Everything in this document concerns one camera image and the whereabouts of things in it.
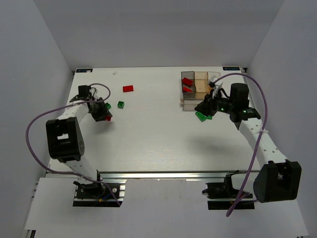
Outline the red long lego brick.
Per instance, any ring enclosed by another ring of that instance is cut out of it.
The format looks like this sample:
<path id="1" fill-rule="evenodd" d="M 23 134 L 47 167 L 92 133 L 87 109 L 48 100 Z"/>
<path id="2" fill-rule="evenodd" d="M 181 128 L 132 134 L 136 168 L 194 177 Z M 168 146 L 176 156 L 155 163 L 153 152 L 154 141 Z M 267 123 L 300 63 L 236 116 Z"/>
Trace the red long lego brick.
<path id="1" fill-rule="evenodd" d="M 188 86 L 188 87 L 191 87 L 191 86 L 193 85 L 194 81 L 191 80 L 191 79 L 188 79 L 188 78 L 184 77 L 184 78 L 182 79 L 182 83 L 183 83 L 184 85 Z"/>

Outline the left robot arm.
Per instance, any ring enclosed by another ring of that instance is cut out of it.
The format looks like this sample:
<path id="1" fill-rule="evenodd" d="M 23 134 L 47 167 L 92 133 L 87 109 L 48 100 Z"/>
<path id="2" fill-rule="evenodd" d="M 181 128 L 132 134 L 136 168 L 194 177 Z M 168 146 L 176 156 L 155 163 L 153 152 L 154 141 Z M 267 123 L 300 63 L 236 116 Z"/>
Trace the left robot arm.
<path id="1" fill-rule="evenodd" d="M 52 159 L 67 165 L 80 180 L 100 181 L 99 172 L 93 168 L 84 156 L 85 143 L 80 122 L 86 115 L 94 121 L 111 121 L 105 99 L 97 94 L 96 84 L 80 85 L 65 111 L 56 119 L 46 122 L 49 155 Z"/>

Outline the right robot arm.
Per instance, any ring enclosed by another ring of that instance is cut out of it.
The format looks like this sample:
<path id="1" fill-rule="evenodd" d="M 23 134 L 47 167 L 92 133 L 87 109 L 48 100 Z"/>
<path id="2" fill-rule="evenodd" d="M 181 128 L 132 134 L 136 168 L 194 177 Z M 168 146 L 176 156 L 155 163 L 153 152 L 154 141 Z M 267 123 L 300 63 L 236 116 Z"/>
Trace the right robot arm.
<path id="1" fill-rule="evenodd" d="M 262 128 L 260 114 L 249 106 L 248 86 L 233 83 L 229 95 L 220 84 L 210 83 L 210 86 L 210 93 L 195 110 L 204 116 L 228 114 L 255 152 L 261 168 L 256 177 L 248 177 L 242 194 L 251 193 L 261 203 L 296 199 L 302 168 L 298 162 L 289 161 Z"/>

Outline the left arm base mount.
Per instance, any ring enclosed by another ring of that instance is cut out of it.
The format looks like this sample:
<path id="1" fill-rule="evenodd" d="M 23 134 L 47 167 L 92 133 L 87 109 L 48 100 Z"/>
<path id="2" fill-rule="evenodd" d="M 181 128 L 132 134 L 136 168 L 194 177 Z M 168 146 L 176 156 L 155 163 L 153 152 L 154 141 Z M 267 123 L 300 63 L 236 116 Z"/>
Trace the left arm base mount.
<path id="1" fill-rule="evenodd" d="M 119 183 L 109 183 L 109 188 L 100 183 L 75 181 L 73 184 L 76 186 L 73 207 L 120 207 L 122 204 Z"/>

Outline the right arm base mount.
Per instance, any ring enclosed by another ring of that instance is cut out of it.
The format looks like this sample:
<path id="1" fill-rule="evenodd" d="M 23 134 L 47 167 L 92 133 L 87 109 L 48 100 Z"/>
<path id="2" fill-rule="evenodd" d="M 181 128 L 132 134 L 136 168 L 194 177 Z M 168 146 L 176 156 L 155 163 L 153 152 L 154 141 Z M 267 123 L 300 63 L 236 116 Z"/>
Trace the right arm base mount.
<path id="1" fill-rule="evenodd" d="M 233 173 L 227 173 L 222 182 L 208 182 L 207 188 L 202 191 L 208 198 L 208 210 L 228 210 L 233 205 L 239 189 L 233 188 L 232 176 L 244 175 L 246 172 L 239 170 Z M 252 194 L 245 196 L 236 207 L 238 210 L 252 210 L 255 208 Z"/>

